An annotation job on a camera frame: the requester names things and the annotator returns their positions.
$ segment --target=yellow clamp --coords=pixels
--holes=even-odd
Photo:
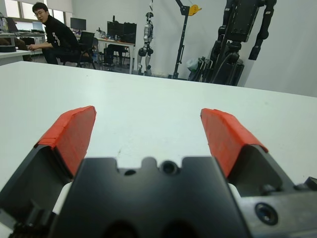
[[[199,8],[196,4],[195,5],[192,5],[190,8],[189,8],[189,13],[188,15],[189,16],[192,16],[192,15],[195,15],[198,11],[200,11],[201,8]]]

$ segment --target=desk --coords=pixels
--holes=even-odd
[[[129,53],[130,53],[130,71],[129,73],[132,74],[132,68],[134,68],[133,58],[134,58],[134,51],[135,51],[135,44],[133,43],[125,43],[120,41],[114,41],[114,40],[107,40],[103,38],[97,38],[99,42],[105,42],[106,44],[112,44],[117,46],[126,46],[129,47]]]
[[[14,38],[16,37],[41,37],[42,38],[42,43],[45,42],[45,34],[42,34],[42,33],[28,33],[28,32],[17,32],[17,33],[0,33],[0,38],[10,38],[11,39],[11,44],[13,46],[15,46],[15,43],[14,43]]]
[[[31,54],[30,51],[21,51],[21,50],[17,50],[16,52],[9,52],[9,53],[0,52],[0,65],[23,61],[22,56],[26,56],[30,54]]]
[[[0,189],[60,114],[87,105],[97,117],[86,157],[137,168],[209,156],[200,111],[211,108],[235,115],[294,183],[317,177],[317,98],[32,62],[0,72]]]

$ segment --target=glasses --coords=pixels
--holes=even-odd
[[[40,15],[43,15],[44,11],[39,11],[38,13],[35,13],[36,17],[39,17]]]

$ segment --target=robot leg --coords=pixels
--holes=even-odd
[[[145,75],[146,76],[151,76],[152,75],[152,70],[151,70],[151,65],[150,65],[150,60],[151,60],[151,54],[153,54],[153,50],[152,48],[150,47],[148,49],[148,54],[145,58],[145,66],[147,68],[146,72],[145,72]]]
[[[146,76],[151,76],[152,75],[151,66],[150,66],[150,60],[151,60],[151,55],[147,55],[145,57],[145,66],[147,68],[147,70],[145,71],[145,75]]]
[[[138,52],[138,72],[139,75],[142,75],[142,57],[146,55],[146,51],[144,51],[144,48],[140,48]]]
[[[142,62],[142,56],[140,56],[139,54],[138,54],[138,74],[139,75],[142,75],[142,65],[141,65],[141,62]]]

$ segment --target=bolt hole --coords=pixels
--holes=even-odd
[[[278,222],[278,215],[274,208],[265,204],[259,203],[255,207],[258,218],[265,224],[274,226]]]
[[[160,171],[167,175],[175,175],[178,173],[178,166],[172,161],[165,161],[161,164]]]
[[[124,176],[130,176],[130,175],[134,175],[136,173],[135,170],[128,170],[124,173]]]

